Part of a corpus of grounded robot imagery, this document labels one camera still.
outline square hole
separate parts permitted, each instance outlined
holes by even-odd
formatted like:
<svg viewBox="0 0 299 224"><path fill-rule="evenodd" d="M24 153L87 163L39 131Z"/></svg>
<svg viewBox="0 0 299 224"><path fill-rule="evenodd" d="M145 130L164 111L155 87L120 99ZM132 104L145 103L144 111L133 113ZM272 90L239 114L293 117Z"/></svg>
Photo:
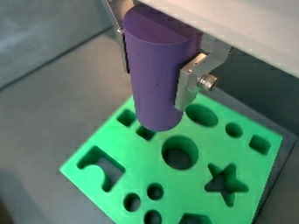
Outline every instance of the square hole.
<svg viewBox="0 0 299 224"><path fill-rule="evenodd" d="M129 111L128 109L121 113L121 115L117 117L117 121L123 123L127 127L131 126L131 124L136 120L136 114Z"/></svg>
<svg viewBox="0 0 299 224"><path fill-rule="evenodd" d="M155 136L155 132L151 131L149 129L147 129L145 127L140 127L136 131L136 134L145 140L149 141L153 136Z"/></svg>

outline gray table surface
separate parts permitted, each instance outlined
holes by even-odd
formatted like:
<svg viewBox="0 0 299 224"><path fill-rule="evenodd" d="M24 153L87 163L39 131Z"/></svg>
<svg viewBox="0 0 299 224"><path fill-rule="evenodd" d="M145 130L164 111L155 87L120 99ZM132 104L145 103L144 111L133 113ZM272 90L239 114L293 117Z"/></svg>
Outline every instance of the gray table surface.
<svg viewBox="0 0 299 224"><path fill-rule="evenodd" d="M131 95L105 35L0 92L0 198L16 224L111 223L60 174L65 159ZM257 224L297 223L299 144Z"/></svg>

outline gray background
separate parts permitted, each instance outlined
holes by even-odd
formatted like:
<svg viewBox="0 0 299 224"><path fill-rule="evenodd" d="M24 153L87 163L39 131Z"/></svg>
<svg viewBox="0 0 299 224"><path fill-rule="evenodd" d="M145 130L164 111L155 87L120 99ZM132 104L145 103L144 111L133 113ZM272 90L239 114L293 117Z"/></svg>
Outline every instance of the gray background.
<svg viewBox="0 0 299 224"><path fill-rule="evenodd" d="M10 0L0 18L0 199L14 223L107 223L57 172L131 95L107 15L88 0ZM215 74L225 92L299 134L295 77L239 51ZM297 223L297 156L299 145L260 224Z"/></svg>

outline white panel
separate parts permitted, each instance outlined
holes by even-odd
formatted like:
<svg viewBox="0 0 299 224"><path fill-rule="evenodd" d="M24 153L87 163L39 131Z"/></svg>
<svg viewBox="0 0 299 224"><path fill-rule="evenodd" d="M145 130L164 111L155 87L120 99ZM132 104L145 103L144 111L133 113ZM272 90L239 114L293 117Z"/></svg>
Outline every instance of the white panel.
<svg viewBox="0 0 299 224"><path fill-rule="evenodd" d="M299 77L297 0L140 0Z"/></svg>

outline purple cylinder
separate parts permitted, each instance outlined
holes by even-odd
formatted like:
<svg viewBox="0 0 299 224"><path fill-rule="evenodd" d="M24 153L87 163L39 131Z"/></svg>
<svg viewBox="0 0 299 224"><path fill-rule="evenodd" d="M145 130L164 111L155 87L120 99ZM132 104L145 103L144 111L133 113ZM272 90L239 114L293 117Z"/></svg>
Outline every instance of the purple cylinder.
<svg viewBox="0 0 299 224"><path fill-rule="evenodd" d="M124 29L136 117L147 129L165 131L183 118L173 107L179 73L201 32L141 3L127 12Z"/></svg>

